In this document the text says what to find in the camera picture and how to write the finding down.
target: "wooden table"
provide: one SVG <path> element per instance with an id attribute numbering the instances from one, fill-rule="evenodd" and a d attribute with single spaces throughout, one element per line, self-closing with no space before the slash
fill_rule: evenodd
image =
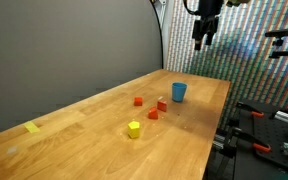
<path id="1" fill-rule="evenodd" d="M 188 84 L 182 103 L 175 81 Z M 202 179 L 230 82 L 158 70 L 0 133 L 0 179 Z M 142 96 L 143 106 L 133 106 Z M 168 111 L 147 113 L 163 97 Z M 130 139 L 127 124 L 141 123 Z"/>

